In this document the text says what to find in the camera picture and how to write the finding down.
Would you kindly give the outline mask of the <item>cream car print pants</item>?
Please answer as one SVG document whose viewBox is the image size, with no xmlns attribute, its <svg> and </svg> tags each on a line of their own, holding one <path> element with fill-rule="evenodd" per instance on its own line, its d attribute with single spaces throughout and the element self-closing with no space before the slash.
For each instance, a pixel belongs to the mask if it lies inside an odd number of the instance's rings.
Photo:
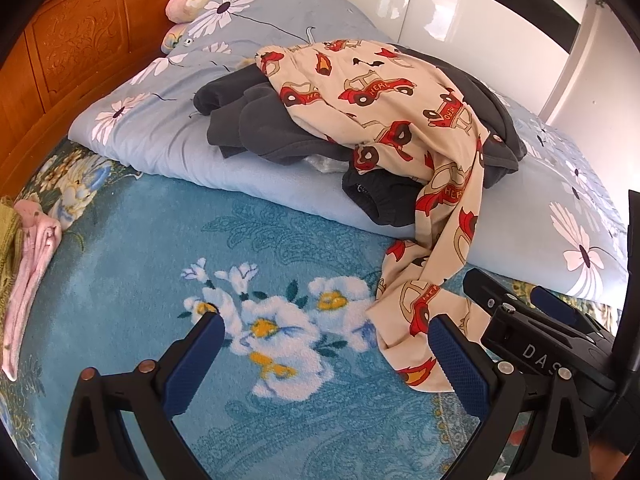
<svg viewBox="0 0 640 480">
<path fill-rule="evenodd" d="M 440 314 L 471 340 L 488 323 L 472 301 L 444 289 L 475 235 L 487 129 L 439 68 L 389 44 L 268 46 L 255 61 L 294 122 L 351 148 L 360 174 L 384 169 L 420 186 L 409 208 L 413 238 L 387 249 L 367 315 L 382 355 L 410 388 L 449 391 L 427 335 Z"/>
</svg>

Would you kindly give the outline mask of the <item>light blue daisy quilt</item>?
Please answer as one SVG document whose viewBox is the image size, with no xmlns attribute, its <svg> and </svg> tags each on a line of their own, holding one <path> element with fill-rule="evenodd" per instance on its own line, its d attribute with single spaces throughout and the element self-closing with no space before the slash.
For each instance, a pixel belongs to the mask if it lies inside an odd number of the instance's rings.
<svg viewBox="0 0 640 480">
<path fill-rule="evenodd" d="M 90 105 L 68 136 L 96 154 L 163 177 L 250 196 L 373 231 L 343 192 L 341 176 L 308 162 L 280 166 L 256 155 L 224 157 L 205 136 L 192 100 L 267 44 L 383 40 L 355 0 L 212 0 L 228 8 L 209 36 L 188 35 L 171 54 Z M 503 96 L 526 151 L 518 170 L 483 194 L 470 263 L 611 307 L 627 285 L 625 228 L 574 141 Z"/>
</svg>

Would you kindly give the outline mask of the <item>teal floral bed blanket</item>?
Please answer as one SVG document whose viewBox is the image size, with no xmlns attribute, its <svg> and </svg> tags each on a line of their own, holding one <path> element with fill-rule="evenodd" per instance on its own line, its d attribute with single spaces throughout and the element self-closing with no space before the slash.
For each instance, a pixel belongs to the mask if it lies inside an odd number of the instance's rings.
<svg viewBox="0 0 640 480">
<path fill-rule="evenodd" d="M 22 196 L 63 229 L 1 384 L 38 478 L 58 475 L 81 370 L 128 372 L 211 310 L 227 333 L 175 423 L 214 479 L 437 479 L 474 431 L 453 394 L 410 389 L 378 351 L 366 309 L 387 237 L 71 143 Z"/>
</svg>

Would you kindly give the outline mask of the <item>folded pink garment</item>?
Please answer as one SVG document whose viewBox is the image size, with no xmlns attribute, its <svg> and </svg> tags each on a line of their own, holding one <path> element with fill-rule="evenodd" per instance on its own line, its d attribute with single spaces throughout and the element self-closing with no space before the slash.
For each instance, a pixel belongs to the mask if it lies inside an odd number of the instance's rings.
<svg viewBox="0 0 640 480">
<path fill-rule="evenodd" d="M 61 223 L 37 202 L 19 200 L 14 209 L 22 219 L 24 237 L 3 327 L 1 368 L 11 382 L 17 381 L 21 345 L 38 287 L 62 240 Z"/>
</svg>

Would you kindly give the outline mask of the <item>folded olive green sweater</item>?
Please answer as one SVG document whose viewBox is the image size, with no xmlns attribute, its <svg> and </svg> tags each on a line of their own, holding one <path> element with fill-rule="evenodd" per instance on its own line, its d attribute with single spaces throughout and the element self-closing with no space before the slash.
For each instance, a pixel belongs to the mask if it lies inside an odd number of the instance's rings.
<svg viewBox="0 0 640 480">
<path fill-rule="evenodd" d="M 24 230 L 13 200 L 3 196 L 0 205 L 1 310 L 6 308 L 23 252 Z"/>
</svg>

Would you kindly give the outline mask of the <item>dark grey fleece jacket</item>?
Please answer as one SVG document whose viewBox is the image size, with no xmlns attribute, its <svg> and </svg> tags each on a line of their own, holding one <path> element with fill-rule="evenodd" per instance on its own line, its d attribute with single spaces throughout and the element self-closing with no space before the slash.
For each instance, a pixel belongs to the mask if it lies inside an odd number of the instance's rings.
<svg viewBox="0 0 640 480">
<path fill-rule="evenodd" d="M 512 118 L 494 92 L 474 76 L 439 58 L 396 44 L 394 50 L 438 67 L 464 96 L 464 102 L 489 132 L 484 144 L 488 167 L 484 187 L 490 188 L 507 174 L 518 171 L 526 147 Z M 227 76 L 204 84 L 193 99 L 198 112 L 209 118 L 207 142 L 220 148 L 222 156 L 249 151 L 279 165 L 291 165 L 311 155 L 339 162 L 352 161 L 352 149 L 322 140 L 292 121 L 284 104 L 258 66 L 250 64 Z M 357 176 L 346 170 L 343 191 L 378 226 L 410 226 L 410 206 L 419 185 L 385 170 Z"/>
</svg>

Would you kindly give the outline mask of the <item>pale floral pillow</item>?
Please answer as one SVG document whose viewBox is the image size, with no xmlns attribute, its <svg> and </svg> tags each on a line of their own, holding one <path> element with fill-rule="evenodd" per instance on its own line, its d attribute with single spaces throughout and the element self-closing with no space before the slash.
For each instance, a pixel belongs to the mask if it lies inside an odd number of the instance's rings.
<svg viewBox="0 0 640 480">
<path fill-rule="evenodd" d="M 162 43 L 160 44 L 160 50 L 163 52 L 163 55 L 168 55 L 175 49 L 175 47 L 178 46 L 188 26 L 189 23 L 175 24 L 168 29 L 168 32 L 166 32 Z"/>
</svg>

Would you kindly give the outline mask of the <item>pink floral pillow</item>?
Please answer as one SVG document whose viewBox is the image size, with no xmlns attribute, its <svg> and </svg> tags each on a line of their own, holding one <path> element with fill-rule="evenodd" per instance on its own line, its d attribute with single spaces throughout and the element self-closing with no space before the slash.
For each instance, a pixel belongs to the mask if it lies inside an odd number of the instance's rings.
<svg viewBox="0 0 640 480">
<path fill-rule="evenodd" d="M 209 0 L 169 0 L 165 6 L 165 14 L 171 23 L 189 23 L 208 2 Z"/>
</svg>

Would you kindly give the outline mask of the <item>orange wooden headboard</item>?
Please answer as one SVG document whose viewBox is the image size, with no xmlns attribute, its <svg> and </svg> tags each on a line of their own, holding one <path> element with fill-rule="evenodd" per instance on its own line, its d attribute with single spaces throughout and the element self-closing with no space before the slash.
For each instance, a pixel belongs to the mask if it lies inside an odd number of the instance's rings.
<svg viewBox="0 0 640 480">
<path fill-rule="evenodd" d="M 1 192 L 17 196 L 86 107 L 160 54 L 168 0 L 47 0 L 1 69 Z"/>
</svg>

